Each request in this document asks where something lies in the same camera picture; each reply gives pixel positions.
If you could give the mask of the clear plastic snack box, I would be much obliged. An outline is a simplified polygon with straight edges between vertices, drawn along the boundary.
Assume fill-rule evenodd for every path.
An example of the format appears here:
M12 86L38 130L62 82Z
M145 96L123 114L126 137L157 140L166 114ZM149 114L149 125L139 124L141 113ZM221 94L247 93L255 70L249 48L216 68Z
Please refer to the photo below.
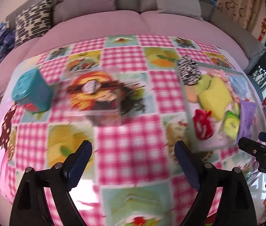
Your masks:
M117 126L122 117L145 113L145 85L125 80L121 73L102 70L84 73L66 87L69 108L65 118L89 121L93 126Z

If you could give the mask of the pink patterned cloth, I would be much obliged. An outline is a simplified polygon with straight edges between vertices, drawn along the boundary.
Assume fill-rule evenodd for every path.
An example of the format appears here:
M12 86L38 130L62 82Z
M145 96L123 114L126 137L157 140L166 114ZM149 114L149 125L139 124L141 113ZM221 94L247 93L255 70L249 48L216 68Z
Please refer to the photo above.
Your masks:
M228 77L224 70L210 70L208 73L211 77L219 77L224 83L228 82Z

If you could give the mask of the beige patterned curtain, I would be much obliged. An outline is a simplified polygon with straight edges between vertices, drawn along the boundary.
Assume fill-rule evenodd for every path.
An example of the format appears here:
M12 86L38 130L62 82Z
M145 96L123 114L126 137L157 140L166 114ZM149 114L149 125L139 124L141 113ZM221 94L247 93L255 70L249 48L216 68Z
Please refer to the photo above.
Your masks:
M266 0L218 0L219 10L266 43Z

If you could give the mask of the black white patterned cushion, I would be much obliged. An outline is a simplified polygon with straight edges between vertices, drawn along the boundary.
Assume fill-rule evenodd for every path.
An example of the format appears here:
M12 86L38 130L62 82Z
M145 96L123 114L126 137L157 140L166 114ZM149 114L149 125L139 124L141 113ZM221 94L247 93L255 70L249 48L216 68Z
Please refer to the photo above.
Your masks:
M15 18L14 46L36 37L42 37L52 27L52 2L43 0L22 10Z

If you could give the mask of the pink checkered tablecloth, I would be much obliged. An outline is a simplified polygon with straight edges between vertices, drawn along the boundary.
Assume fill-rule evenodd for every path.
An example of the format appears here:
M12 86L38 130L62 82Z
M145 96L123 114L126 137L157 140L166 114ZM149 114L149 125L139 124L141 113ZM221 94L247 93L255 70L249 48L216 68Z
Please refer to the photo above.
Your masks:
M174 155L179 139L190 148L182 95L185 84L177 68L184 55L197 63L242 72L219 47L155 35L85 40L21 62L0 104L0 193L13 202L28 166L37 171L51 168L88 140L93 153L78 186L70 192L88 225L180 225L197 194ZM19 77L33 68L54 91L45 112L31 113L11 97ZM146 112L123 116L117 126L98 127L88 120L65 118L70 106L66 87L96 70L141 81ZM253 158L237 145L196 154L217 168L239 167L248 183L258 174Z

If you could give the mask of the green tissue pack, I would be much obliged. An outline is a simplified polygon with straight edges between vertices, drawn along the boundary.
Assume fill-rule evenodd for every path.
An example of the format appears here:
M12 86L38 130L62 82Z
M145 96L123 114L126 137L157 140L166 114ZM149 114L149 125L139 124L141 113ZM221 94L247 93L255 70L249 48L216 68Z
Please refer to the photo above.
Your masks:
M240 119L235 113L227 110L219 128L219 134L232 141L236 141L240 128Z

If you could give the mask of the light blue face mask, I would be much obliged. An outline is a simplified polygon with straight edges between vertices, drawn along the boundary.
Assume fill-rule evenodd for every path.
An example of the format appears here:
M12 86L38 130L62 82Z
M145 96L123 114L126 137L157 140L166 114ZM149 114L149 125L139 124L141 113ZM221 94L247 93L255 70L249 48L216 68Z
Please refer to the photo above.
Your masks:
M231 75L228 77L231 87L239 99L245 100L248 94L247 82L242 76Z

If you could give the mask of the purple wipes packet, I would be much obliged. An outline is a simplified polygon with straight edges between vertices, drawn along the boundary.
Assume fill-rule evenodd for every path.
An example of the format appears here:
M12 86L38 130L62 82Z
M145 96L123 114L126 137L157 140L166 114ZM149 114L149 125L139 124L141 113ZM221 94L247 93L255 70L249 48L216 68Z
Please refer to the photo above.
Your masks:
M251 138L251 126L256 112L256 105L254 102L240 101L240 127L237 137L239 141L242 137Z

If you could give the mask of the teal plastic toy box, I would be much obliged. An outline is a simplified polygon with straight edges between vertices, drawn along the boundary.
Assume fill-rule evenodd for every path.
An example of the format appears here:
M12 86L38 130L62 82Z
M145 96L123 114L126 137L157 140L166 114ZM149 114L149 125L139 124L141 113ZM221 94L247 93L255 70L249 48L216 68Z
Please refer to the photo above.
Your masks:
M53 89L46 83L39 69L23 73L12 90L12 100L31 113L50 109Z

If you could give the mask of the yellow green sponge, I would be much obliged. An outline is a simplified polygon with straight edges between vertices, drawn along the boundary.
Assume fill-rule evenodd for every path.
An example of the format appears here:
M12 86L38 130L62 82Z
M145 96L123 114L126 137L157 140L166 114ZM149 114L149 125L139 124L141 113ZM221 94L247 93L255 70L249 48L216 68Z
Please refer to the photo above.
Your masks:
M219 77L213 77L207 90L198 96L199 103L205 111L212 112L216 122L223 119L227 106L232 102L230 91Z

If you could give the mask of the grey sofa pink cover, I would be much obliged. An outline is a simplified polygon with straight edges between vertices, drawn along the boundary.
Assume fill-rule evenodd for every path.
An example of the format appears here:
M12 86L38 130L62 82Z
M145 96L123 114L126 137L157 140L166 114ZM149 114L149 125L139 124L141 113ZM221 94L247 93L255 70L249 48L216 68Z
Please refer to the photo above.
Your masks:
M42 0L0 0L0 18L15 28L16 15ZM157 10L157 0L114 0L113 11L100 11L93 5L91 14L69 7L69 0L53 0L52 27L42 37L30 39L3 59L0 64L0 98L14 69L25 59L67 43L121 34L179 36L216 45L250 71L266 47L237 22L215 8L210 0L199 0L201 20Z

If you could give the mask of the white tray teal rim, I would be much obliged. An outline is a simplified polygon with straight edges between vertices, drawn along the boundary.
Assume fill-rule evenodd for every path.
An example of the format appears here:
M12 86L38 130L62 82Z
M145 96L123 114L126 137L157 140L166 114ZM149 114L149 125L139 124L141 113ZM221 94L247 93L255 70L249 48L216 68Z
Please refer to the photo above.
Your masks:
M256 111L254 113L254 124L250 127L251 138L257 138L259 132L266 131L266 123L264 115L261 108L260 100L255 96L255 92L252 88L250 81L247 79L245 74L238 72L236 70L222 68L215 65L198 63L198 68L202 75L207 75L211 70L223 70L226 76L240 76L246 81L247 94L252 102L255 103ZM230 138L226 134L221 134L221 124L225 117L226 111L233 111L232 102L228 102L226 97L229 96L229 91L223 91L225 84L217 85L221 83L221 80L214 81L208 87L208 101L201 100L198 103L191 103L187 100L187 92L184 87L182 87L182 95L185 104L185 111L187 115L187 122L189 124L189 139L190 139L190 149L192 152L206 152L210 150L217 150L227 147L233 147L237 145L235 139ZM213 127L213 135L207 140L201 140L196 136L196 129L194 127L194 122L192 118L196 114L197 109L202 109L204 106L208 106L211 110L213 119L215 120L215 125Z

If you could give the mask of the leopard print scrunchie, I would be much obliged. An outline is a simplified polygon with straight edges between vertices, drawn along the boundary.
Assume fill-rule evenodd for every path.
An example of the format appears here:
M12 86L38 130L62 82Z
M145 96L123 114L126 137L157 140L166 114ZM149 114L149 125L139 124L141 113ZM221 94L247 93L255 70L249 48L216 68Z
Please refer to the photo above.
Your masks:
M198 69L198 63L188 55L182 56L177 61L177 68L185 85L195 85L201 79L202 73Z

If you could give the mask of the lime green cloth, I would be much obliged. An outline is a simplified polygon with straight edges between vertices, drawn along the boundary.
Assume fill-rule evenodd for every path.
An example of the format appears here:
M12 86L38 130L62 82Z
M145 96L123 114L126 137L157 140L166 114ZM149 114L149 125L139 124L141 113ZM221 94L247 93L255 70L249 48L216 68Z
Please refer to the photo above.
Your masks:
M210 86L211 80L212 77L210 75L202 75L198 83L194 85L196 94L200 94L201 92L207 90Z

